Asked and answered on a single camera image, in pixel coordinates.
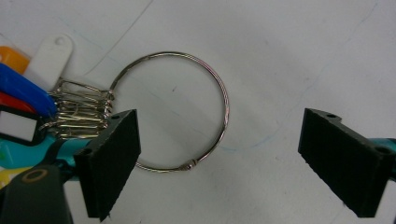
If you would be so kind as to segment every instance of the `white table surface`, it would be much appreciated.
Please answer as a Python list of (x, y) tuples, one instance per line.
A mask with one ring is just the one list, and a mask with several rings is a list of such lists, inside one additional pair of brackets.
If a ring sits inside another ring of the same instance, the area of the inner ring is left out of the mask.
[[(376, 218), (357, 218), (297, 152), (306, 107), (332, 112), (367, 137), (395, 137), (396, 2), (0, 0), (0, 44), (33, 56), (49, 34), (75, 50), (63, 76), (108, 88), (131, 61), (193, 54), (220, 75), (230, 126), (192, 171), (134, 169), (105, 223), (393, 223), (389, 182)], [(116, 110), (136, 108), (141, 158), (181, 164), (213, 140), (221, 98), (183, 60), (136, 68)], [(65, 184), (75, 223), (89, 219), (78, 182)]]

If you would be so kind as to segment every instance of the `orange key tag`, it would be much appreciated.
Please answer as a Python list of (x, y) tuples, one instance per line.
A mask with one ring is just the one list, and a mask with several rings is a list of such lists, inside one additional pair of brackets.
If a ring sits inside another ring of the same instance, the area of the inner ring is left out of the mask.
[(0, 46), (0, 63), (7, 65), (22, 75), (29, 64), (29, 59), (18, 53), (15, 49)]

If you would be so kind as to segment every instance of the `split ring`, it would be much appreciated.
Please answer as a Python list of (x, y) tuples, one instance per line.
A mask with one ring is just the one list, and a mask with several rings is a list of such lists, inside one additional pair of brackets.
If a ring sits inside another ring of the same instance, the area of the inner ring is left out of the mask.
[(208, 157), (213, 150), (219, 145), (221, 139), (223, 138), (225, 131), (228, 126), (228, 121), (230, 117), (230, 103), (228, 99), (228, 94), (225, 89), (224, 83), (221, 81), (219, 75), (213, 70), (207, 63), (202, 61), (199, 58), (196, 58), (190, 54), (187, 53), (182, 53), (182, 52), (175, 52), (175, 51), (164, 51), (164, 52), (158, 52), (158, 53), (153, 53), (147, 56), (144, 56), (130, 64), (128, 64), (120, 73), (119, 75), (114, 79), (113, 83), (111, 84), (110, 87), (110, 94), (114, 92), (114, 89), (116, 88), (118, 82), (128, 73), (130, 72), (135, 66), (138, 64), (154, 59), (154, 58), (160, 58), (160, 57), (178, 57), (178, 58), (184, 58), (187, 60), (190, 60), (194, 63), (198, 63), (201, 65), (217, 82), (219, 85), (219, 88), (221, 90), (222, 94), (222, 99), (223, 99), (223, 110), (224, 110), (224, 116), (222, 118), (222, 125), (219, 128), (219, 132), (216, 136), (215, 141), (211, 145), (210, 148), (208, 148), (201, 156), (198, 158), (191, 159), (189, 161), (184, 162), (182, 165), (176, 166), (176, 167), (169, 167), (169, 168), (160, 168), (160, 167), (154, 167), (154, 166), (149, 166), (146, 164), (143, 164), (142, 162), (137, 162), (136, 166), (147, 171), (155, 172), (155, 173), (171, 173), (171, 172), (178, 172), (178, 171), (189, 171), (191, 170), (194, 166), (196, 166), (199, 162), (204, 160), (206, 157)]

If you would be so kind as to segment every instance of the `blue key tag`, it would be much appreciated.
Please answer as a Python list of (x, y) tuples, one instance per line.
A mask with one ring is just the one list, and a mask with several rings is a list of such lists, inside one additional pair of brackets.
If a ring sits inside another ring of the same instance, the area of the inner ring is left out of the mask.
[(46, 91), (2, 63), (0, 91), (31, 105), (44, 118), (54, 117), (56, 114), (56, 105)]

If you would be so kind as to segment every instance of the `yellow key tag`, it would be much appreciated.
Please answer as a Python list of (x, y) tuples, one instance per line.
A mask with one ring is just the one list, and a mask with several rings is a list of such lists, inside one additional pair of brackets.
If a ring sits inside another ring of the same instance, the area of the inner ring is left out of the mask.
[(30, 168), (32, 168), (32, 167), (24, 167), (24, 168), (0, 171), (0, 189), (2, 189), (7, 184), (9, 184), (9, 182), (12, 180), (12, 178), (14, 178), (18, 174), (22, 173), (23, 171), (29, 170)]

